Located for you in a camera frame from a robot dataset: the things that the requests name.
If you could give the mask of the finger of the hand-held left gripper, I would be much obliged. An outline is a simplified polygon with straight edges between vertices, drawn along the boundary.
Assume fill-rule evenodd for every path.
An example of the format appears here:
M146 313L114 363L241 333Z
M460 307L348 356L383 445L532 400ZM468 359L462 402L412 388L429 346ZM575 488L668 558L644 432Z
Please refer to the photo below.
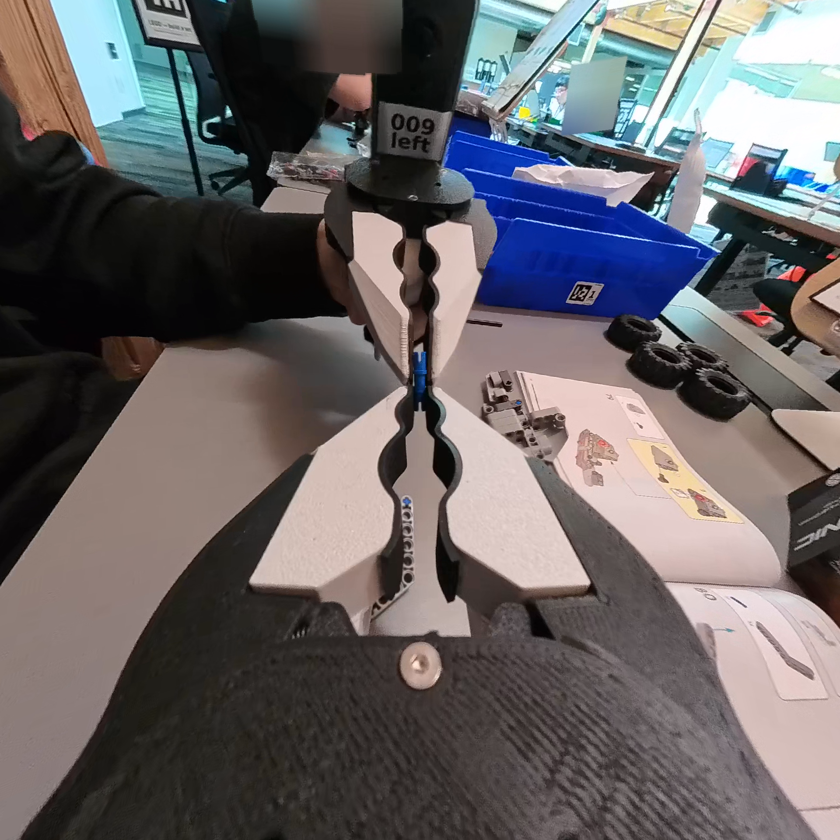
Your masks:
M377 213L353 211L351 233L350 274L367 326L382 357L406 385L411 374L411 313L403 299L403 273L394 259L403 228Z
M428 283L433 304L427 317L427 383L440 379L454 354L480 284L473 229L452 221L430 227L426 243L437 258Z

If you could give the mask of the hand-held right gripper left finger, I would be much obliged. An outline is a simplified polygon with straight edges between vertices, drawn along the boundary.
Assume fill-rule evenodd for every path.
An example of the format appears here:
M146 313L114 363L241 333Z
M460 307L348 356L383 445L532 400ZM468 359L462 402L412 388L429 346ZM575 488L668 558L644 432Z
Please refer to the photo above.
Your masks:
M403 505L414 420L406 386L304 458L305 469L249 579L257 592L377 600L403 582Z

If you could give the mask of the grey bent brick beam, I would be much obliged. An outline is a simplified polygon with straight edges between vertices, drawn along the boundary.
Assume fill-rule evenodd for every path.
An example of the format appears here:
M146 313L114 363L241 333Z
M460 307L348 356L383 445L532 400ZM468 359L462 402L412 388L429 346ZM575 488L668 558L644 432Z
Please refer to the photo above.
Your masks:
M371 620L379 618L385 611L400 600L415 581L415 521L413 510L401 507L401 550L402 574L400 584L393 595L383 595L371 607Z

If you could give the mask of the person's left forearm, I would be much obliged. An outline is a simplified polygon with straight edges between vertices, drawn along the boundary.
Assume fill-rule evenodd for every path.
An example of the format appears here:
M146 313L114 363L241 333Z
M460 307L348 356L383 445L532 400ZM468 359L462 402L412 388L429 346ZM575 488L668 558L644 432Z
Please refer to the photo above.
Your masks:
M346 314L320 274L318 216L159 195L66 133L26 139L4 93L1 129L2 310L46 347Z

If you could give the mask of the blue plastic storage bin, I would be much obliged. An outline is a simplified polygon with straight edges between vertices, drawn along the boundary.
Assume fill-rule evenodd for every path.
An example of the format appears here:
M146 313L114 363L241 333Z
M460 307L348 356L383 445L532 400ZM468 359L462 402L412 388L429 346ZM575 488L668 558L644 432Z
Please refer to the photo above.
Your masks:
M561 156L553 159L529 147L509 145L460 131L449 139L444 157L444 167L462 173L471 170L512 176L517 168L528 169L534 165L561 167L571 164Z
M610 231L614 224L635 225L646 216L629 203L611 206L603 196L557 185L466 170L476 196L495 219L516 219L569 228Z

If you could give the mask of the grey brick assembly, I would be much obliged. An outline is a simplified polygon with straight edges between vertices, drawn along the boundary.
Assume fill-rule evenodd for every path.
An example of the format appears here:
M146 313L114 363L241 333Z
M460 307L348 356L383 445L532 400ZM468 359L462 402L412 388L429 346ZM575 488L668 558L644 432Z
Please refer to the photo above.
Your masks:
M536 407L519 373L491 371L482 386L482 419L527 456L549 462L569 439L565 415L557 406Z

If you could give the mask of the blue storage bin white tag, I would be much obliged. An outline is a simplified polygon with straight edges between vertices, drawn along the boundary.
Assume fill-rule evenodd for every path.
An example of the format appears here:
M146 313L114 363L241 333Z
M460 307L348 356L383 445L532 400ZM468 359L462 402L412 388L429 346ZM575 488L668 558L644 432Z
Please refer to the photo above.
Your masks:
M497 226L477 296L485 306L654 320L714 258L632 205L586 213L483 198Z

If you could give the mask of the clear bag of parts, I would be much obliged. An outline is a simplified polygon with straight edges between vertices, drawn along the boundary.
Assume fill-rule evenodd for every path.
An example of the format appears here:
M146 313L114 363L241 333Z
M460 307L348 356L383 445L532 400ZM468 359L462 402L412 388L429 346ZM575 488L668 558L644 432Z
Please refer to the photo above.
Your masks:
M331 183L344 180L344 169L354 161L354 155L302 151L273 153L267 176L275 181Z

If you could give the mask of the white instruction booklet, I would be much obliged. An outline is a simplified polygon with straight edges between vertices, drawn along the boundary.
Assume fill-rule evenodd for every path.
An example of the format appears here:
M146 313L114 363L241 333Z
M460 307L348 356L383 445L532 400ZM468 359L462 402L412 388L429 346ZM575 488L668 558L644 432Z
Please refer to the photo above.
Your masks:
M666 582L742 729L818 838L839 837L839 632L805 598L770 588L764 534L688 464L637 393L515 371L532 415L557 408L553 467Z

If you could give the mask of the black office chair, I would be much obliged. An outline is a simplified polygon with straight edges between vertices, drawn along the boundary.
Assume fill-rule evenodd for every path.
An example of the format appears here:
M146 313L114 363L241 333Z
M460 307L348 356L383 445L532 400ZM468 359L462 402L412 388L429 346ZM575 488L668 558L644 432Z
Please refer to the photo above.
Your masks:
M236 155L245 154L238 128L233 116L228 115L228 105L209 59L204 53L195 51L187 52L186 57L196 87L196 127L199 139L205 144L226 148ZM210 186L218 196L248 181L246 164L209 176Z

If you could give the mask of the white paper bag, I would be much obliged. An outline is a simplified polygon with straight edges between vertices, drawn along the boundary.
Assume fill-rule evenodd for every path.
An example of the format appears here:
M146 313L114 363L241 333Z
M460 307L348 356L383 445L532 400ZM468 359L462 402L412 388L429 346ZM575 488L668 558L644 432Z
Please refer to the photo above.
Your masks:
M675 188L667 215L667 224L688 235L695 223L707 176L706 157L702 150L700 110L693 112L695 132L679 164Z

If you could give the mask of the black toy set box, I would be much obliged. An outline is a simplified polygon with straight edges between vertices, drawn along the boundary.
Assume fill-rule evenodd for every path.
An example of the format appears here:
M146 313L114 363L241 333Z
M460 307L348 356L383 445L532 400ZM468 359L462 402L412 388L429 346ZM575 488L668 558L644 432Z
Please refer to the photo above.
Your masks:
M793 491L787 501L788 574L839 624L839 471Z

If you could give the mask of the person's black clothed body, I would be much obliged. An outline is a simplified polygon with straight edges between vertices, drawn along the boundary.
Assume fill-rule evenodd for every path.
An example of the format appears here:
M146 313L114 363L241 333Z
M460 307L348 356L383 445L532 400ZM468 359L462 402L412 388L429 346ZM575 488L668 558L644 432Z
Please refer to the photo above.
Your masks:
M2 310L2 581L137 387L96 355L39 343Z

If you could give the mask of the pale board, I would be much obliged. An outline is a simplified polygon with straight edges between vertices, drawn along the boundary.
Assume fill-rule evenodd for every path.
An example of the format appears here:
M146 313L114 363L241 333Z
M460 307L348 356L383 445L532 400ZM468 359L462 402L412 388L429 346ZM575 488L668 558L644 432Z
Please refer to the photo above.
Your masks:
M774 409L772 422L826 469L839 469L839 412Z

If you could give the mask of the wooden door frame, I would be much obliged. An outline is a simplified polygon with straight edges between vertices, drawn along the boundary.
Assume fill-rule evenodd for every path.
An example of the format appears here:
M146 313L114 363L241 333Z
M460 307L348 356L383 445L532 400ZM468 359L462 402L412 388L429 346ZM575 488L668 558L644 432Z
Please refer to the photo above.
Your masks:
M32 136L68 133L109 165L50 2L1 2L1 82Z

